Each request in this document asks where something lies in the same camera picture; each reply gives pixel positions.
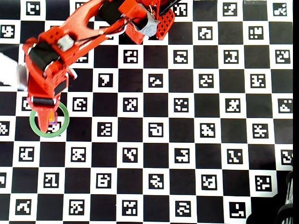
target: black and white pattern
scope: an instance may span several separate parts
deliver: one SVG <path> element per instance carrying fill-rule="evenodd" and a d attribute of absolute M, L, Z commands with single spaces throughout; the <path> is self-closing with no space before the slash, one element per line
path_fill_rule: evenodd
<path fill-rule="evenodd" d="M 1 0 L 0 51 L 24 64 L 22 44 L 85 2 Z M 264 203 L 281 206 L 293 158 L 292 1 L 172 9 L 163 41 L 114 36 L 71 66 L 61 136 L 36 136 L 27 92 L 0 81 L 0 223 L 244 224 Z M 48 133 L 60 110 L 57 120 Z"/>

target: table surface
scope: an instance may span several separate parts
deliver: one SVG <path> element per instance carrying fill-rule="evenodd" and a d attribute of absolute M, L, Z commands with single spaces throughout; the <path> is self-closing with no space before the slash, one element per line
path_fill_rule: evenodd
<path fill-rule="evenodd" d="M 1 0 L 0 51 L 24 64 L 21 44 L 82 2 Z M 61 136 L 35 135 L 27 92 L 0 82 L 0 224 L 273 223 L 292 170 L 292 1 L 173 10 L 163 41 L 116 36 L 72 66 Z"/>

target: red robotic arm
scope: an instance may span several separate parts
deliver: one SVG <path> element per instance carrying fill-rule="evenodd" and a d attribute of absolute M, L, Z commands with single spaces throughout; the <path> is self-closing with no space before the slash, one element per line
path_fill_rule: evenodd
<path fill-rule="evenodd" d="M 107 28 L 93 30 L 87 27 L 103 5 L 116 2 L 120 2 L 117 10 L 121 18 Z M 107 40 L 107 35 L 125 31 L 140 44 L 145 34 L 152 33 L 156 26 L 157 38 L 164 39 L 174 22 L 174 13 L 169 9 L 160 15 L 159 10 L 168 3 L 168 0 L 91 0 L 79 7 L 62 26 L 52 27 L 38 39 L 30 38 L 25 42 L 23 50 L 29 71 L 27 100 L 37 112 L 43 133 L 48 130 L 50 116 L 58 109 L 61 92 L 68 87 L 69 77 L 77 77 L 69 66 Z"/>

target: white square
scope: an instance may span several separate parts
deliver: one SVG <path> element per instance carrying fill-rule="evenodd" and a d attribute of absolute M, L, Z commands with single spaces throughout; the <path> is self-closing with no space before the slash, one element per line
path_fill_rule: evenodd
<path fill-rule="evenodd" d="M 36 224 L 63 224 L 63 221 L 36 221 Z"/>
<path fill-rule="evenodd" d="M 22 21 L 45 21 L 46 20 L 46 0 L 22 0 L 21 1 Z"/>
<path fill-rule="evenodd" d="M 285 154 L 285 158 L 282 158 L 282 153 L 284 153 L 284 150 L 287 154 Z M 276 170 L 293 170 L 291 165 L 292 153 L 288 153 L 287 150 L 293 151 L 293 144 L 275 144 Z"/>
<path fill-rule="evenodd" d="M 90 193 L 91 194 L 116 195 L 116 192 L 117 192 L 117 168 L 91 168 L 91 172 L 90 172 Z"/>
<path fill-rule="evenodd" d="M 277 63 L 276 52 L 283 51 L 285 59 L 280 58 L 279 61 L 290 60 L 290 63 Z M 270 67 L 271 69 L 293 69 L 293 45 L 272 44 L 270 45 Z"/>
<path fill-rule="evenodd" d="M 0 194 L 10 194 L 13 181 L 13 168 L 0 167 L 0 173 L 5 173 L 5 176 L 0 174 L 0 186 L 3 186 L 3 184 L 5 185 L 4 188 L 0 188 Z"/>
<path fill-rule="evenodd" d="M 228 56 L 227 60 L 236 63 L 224 63 L 224 55 Z M 244 69 L 244 45 L 219 45 L 218 61 L 219 69 Z"/>
<path fill-rule="evenodd" d="M 39 167 L 40 147 L 39 141 L 15 141 L 13 167 Z"/>
<path fill-rule="evenodd" d="M 64 24 L 64 21 L 61 20 L 46 20 L 45 21 L 45 32 L 47 32 L 49 29 L 51 29 L 51 26 L 60 27 L 62 24 Z"/>
<path fill-rule="evenodd" d="M 17 91 L 16 110 L 15 114 L 18 117 L 29 117 L 31 114 L 31 107 L 26 100 L 28 92 Z"/>
<path fill-rule="evenodd" d="M 243 21 L 244 45 L 269 45 L 269 22 L 268 21 Z"/>
<path fill-rule="evenodd" d="M 93 93 L 92 92 L 68 92 L 67 109 L 70 117 L 93 116 Z"/>
<path fill-rule="evenodd" d="M 137 216 L 123 216 L 123 201 L 137 201 Z M 117 222 L 131 222 L 134 219 L 135 222 L 143 221 L 143 195 L 116 195 L 116 221 Z M 130 210 L 130 204 L 126 204 L 126 209 L 128 213 L 133 213 L 133 209 Z"/>
<path fill-rule="evenodd" d="M 220 117 L 221 118 L 246 118 L 246 94 L 245 93 L 220 93 Z"/>
<path fill-rule="evenodd" d="M 274 144 L 274 123 L 272 118 L 247 118 L 247 142 L 248 144 Z M 253 138 L 253 124 L 267 124 L 269 138 Z"/>
<path fill-rule="evenodd" d="M 263 189 L 265 186 L 271 186 L 272 191 L 257 191 L 256 176 L 270 176 L 271 184 L 261 182 L 258 188 Z M 276 170 L 249 170 L 249 185 L 251 197 L 274 197 L 278 193 Z"/>
<path fill-rule="evenodd" d="M 117 224 L 116 221 L 89 221 L 90 224 Z"/>
<path fill-rule="evenodd" d="M 272 107 L 273 107 L 273 118 L 274 119 L 293 119 L 293 113 L 281 113 L 284 110 L 290 110 L 290 108 L 278 105 L 278 99 L 285 99 L 284 103 L 291 102 L 293 104 L 292 93 L 273 93 L 272 94 Z"/>
<path fill-rule="evenodd" d="M 70 215 L 70 200 L 77 200 L 82 202 L 84 200 L 84 215 Z M 77 207 L 77 211 L 81 210 L 80 204 Z M 89 221 L 90 218 L 90 194 L 64 194 L 64 211 L 63 220 L 64 221 Z"/>
<path fill-rule="evenodd" d="M 90 168 L 92 166 L 92 143 L 71 142 L 65 143 L 65 167 Z"/>
<path fill-rule="evenodd" d="M 194 143 L 169 143 L 169 168 L 170 169 L 195 169 L 195 144 Z"/>
<path fill-rule="evenodd" d="M 93 92 L 118 92 L 118 69 L 93 69 Z"/>
<path fill-rule="evenodd" d="M 82 56 L 80 57 L 76 63 L 72 64 L 71 66 L 69 66 L 69 68 L 71 69 L 93 69 L 94 66 L 94 49 L 90 50 L 88 52 L 88 58 L 86 58 L 86 56 Z"/>
<path fill-rule="evenodd" d="M 122 118 L 143 117 L 143 93 L 122 92 L 118 93 L 117 116 Z"/>
<path fill-rule="evenodd" d="M 40 167 L 38 169 L 38 194 L 63 194 L 64 193 L 65 168 L 64 167 Z"/>
<path fill-rule="evenodd" d="M 143 45 L 118 45 L 118 68 L 143 69 Z"/>
<path fill-rule="evenodd" d="M 168 118 L 143 118 L 143 142 L 144 143 L 168 143 L 169 142 L 169 119 Z"/>
<path fill-rule="evenodd" d="M 18 64 L 25 66 L 25 52 L 23 51 L 23 44 L 19 44 L 19 58 Z"/>
<path fill-rule="evenodd" d="M 193 45 L 218 45 L 218 22 L 193 22 Z"/>
<path fill-rule="evenodd" d="M 61 122 L 61 126 L 64 124 L 64 117 L 62 116 L 58 116 L 57 117 L 57 122 Z M 53 128 L 55 129 L 55 132 L 59 130 L 59 125 L 50 125 L 49 128 Z M 40 141 L 42 142 L 66 142 L 66 132 L 67 130 L 65 130 L 64 132 L 62 132 L 61 135 L 57 136 L 57 137 L 54 137 L 54 138 L 44 138 L 44 137 L 41 137 L 40 138 Z"/>
<path fill-rule="evenodd" d="M 241 202 L 245 203 L 245 213 L 244 218 L 231 218 L 229 211 L 230 202 Z M 248 216 L 251 215 L 251 198 L 250 197 L 235 197 L 235 196 L 224 196 L 223 197 L 223 208 L 224 208 L 224 222 L 231 224 L 245 224 Z"/>
<path fill-rule="evenodd" d="M 21 36 L 20 20 L 0 20 L 1 43 L 19 44 Z"/>
<path fill-rule="evenodd" d="M 143 168 L 143 143 L 118 142 L 117 168 Z"/>
<path fill-rule="evenodd" d="M 284 11 L 282 8 L 282 11 L 280 12 L 280 16 L 277 16 L 278 11 L 275 12 L 276 15 L 274 15 L 274 10 L 273 10 L 273 4 L 274 3 L 285 3 L 286 6 L 286 15 L 284 15 Z M 273 21 L 273 22 L 278 22 L 278 21 L 283 21 L 283 22 L 293 22 L 293 1 L 285 0 L 271 0 L 267 4 L 267 9 L 268 9 L 268 21 Z"/>
<path fill-rule="evenodd" d="M 18 199 L 31 200 L 31 209 L 28 210 L 28 212 L 30 212 L 30 215 L 15 214 L 17 210 L 16 200 Z M 37 194 L 11 194 L 10 195 L 9 221 L 36 221 L 36 211 L 37 211 Z"/>
<path fill-rule="evenodd" d="M 166 36 L 164 37 L 163 40 L 150 40 L 148 36 L 145 36 L 143 38 L 143 45 L 164 45 L 167 46 L 168 45 L 168 33 L 166 34 Z"/>
<path fill-rule="evenodd" d="M 98 30 L 100 29 L 100 27 L 109 27 L 109 23 L 107 23 L 106 21 L 95 21 L 94 22 L 94 29 Z M 111 39 L 107 39 L 104 42 L 101 43 L 101 45 L 118 45 L 119 43 L 119 36 L 118 35 L 114 35 L 111 36 Z"/>
<path fill-rule="evenodd" d="M 15 116 L 0 116 L 0 141 L 14 141 L 14 132 Z"/>
<path fill-rule="evenodd" d="M 170 224 L 170 223 L 166 223 L 166 222 L 143 222 L 143 224 Z"/>
<path fill-rule="evenodd" d="M 112 136 L 98 136 L 98 122 L 112 123 Z M 92 142 L 117 142 L 118 119 L 117 117 L 93 117 L 92 121 Z"/>
<path fill-rule="evenodd" d="M 162 74 L 162 80 L 156 74 Z M 144 93 L 168 93 L 168 86 L 168 69 L 143 69 Z"/>
<path fill-rule="evenodd" d="M 243 21 L 243 0 L 220 0 L 217 6 L 217 21 L 235 22 Z"/>
<path fill-rule="evenodd" d="M 193 69 L 194 93 L 219 93 L 219 86 L 219 69 Z"/>
<path fill-rule="evenodd" d="M 188 202 L 190 206 L 188 205 L 182 205 L 184 206 L 186 210 L 189 210 L 188 213 L 191 212 L 191 217 L 180 217 L 176 216 L 177 209 L 176 209 L 176 202 Z M 169 209 L 170 209 L 170 222 L 171 223 L 196 223 L 197 222 L 197 200 L 196 196 L 191 195 L 170 195 L 169 196 Z"/>
<path fill-rule="evenodd" d="M 197 196 L 223 196 L 222 169 L 196 169 L 195 174 Z"/>
<path fill-rule="evenodd" d="M 175 22 L 192 22 L 193 21 L 193 3 L 189 0 L 182 0 L 172 7 Z"/>
<path fill-rule="evenodd" d="M 194 94 L 169 93 L 168 116 L 170 118 L 194 118 Z"/>
<path fill-rule="evenodd" d="M 81 5 L 77 4 L 77 2 L 88 2 L 89 0 L 70 0 L 70 15 L 72 15 L 77 8 L 79 8 Z"/>
<path fill-rule="evenodd" d="M 168 45 L 168 68 L 193 68 L 193 45 Z"/>
<path fill-rule="evenodd" d="M 272 93 L 271 69 L 245 69 L 246 93 Z"/>
<path fill-rule="evenodd" d="M 0 80 L 0 92 L 17 92 L 17 86 L 10 86 L 9 83 Z"/>
<path fill-rule="evenodd" d="M 144 195 L 169 195 L 169 169 L 167 168 L 144 168 L 143 194 Z M 163 175 L 164 181 L 157 175 Z"/>
<path fill-rule="evenodd" d="M 221 160 L 222 169 L 249 170 L 248 145 L 221 143 Z"/>
<path fill-rule="evenodd" d="M 200 129 L 200 124 L 212 124 L 209 129 L 214 128 L 215 132 L 211 132 L 210 134 L 203 133 L 203 137 L 200 133 L 205 130 Z M 221 120 L 220 118 L 194 118 L 194 135 L 195 135 L 195 143 L 221 143 Z"/>

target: green hoop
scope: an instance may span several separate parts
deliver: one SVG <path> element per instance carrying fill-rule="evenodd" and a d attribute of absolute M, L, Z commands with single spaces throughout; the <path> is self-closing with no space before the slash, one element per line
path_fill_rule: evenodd
<path fill-rule="evenodd" d="M 38 136 L 44 137 L 44 138 L 54 138 L 54 137 L 57 137 L 57 136 L 61 135 L 62 132 L 64 132 L 66 130 L 66 128 L 68 127 L 68 125 L 70 123 L 70 115 L 69 115 L 69 112 L 67 111 L 66 106 L 63 103 L 60 102 L 59 108 L 64 113 L 64 124 L 62 125 L 62 127 L 57 132 L 51 133 L 51 134 L 43 133 L 37 127 L 36 122 L 35 122 L 36 111 L 32 110 L 31 114 L 30 114 L 30 117 L 29 117 L 29 123 L 30 123 L 30 126 L 31 126 L 33 132 L 35 134 L 37 134 Z"/>

